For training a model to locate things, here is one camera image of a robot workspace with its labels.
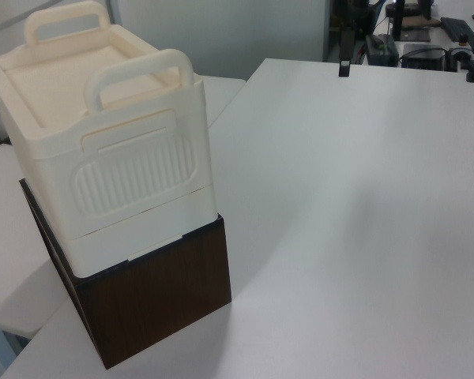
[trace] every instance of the white plastic container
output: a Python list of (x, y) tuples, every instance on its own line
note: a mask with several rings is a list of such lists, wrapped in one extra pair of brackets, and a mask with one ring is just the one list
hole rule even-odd
[[(100, 27), (39, 41), (44, 24)], [(0, 115), (73, 273), (90, 276), (214, 221), (201, 78), (96, 2), (32, 14), (0, 56)]]

